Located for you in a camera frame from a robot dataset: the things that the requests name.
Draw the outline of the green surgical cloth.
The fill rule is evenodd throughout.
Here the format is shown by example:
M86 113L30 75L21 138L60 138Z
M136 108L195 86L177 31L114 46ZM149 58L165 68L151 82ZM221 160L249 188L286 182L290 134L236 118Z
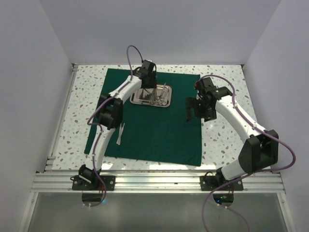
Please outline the green surgical cloth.
M115 131L105 152L107 157L200 166L201 120L186 121L185 99L197 95L196 74L159 72L157 82L172 88L169 107L124 103L124 131L117 145Z

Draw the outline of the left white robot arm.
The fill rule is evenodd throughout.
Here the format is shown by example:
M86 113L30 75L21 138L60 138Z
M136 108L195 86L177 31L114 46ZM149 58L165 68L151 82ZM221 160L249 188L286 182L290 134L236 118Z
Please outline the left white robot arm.
M114 131L121 126L124 103L141 88L156 88L156 65L149 60L131 70L127 79L114 91L100 96L100 105L87 122L99 128L96 141L91 146L93 168L89 169L85 164L80 167L78 175L71 178L73 190L107 189L99 173L108 143Z

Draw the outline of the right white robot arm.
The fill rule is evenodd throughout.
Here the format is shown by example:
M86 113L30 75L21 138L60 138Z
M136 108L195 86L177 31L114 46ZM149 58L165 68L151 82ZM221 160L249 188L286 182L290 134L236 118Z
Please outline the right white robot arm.
M279 136L274 130L260 126L243 111L236 101L234 88L216 87L212 78L212 75L206 75L196 81L197 97L185 100L186 121L195 116L207 122L221 114L242 140L238 158L217 169L212 181L217 188L224 190L232 185L232 180L277 163Z

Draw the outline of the steel tweezers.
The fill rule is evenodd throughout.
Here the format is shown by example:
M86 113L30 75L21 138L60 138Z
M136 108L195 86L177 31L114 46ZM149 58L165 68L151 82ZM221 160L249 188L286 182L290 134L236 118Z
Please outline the steel tweezers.
M121 138L122 138L124 127L125 127L125 123L120 124L120 126L119 126L119 133L118 133L118 138L117 138L117 141L116 141L117 145L121 144Z
M120 145L121 144L121 136L122 136L122 132L123 132L123 129L122 129L122 124L120 124L119 126L119 133L118 133L118 138L117 138L117 144Z

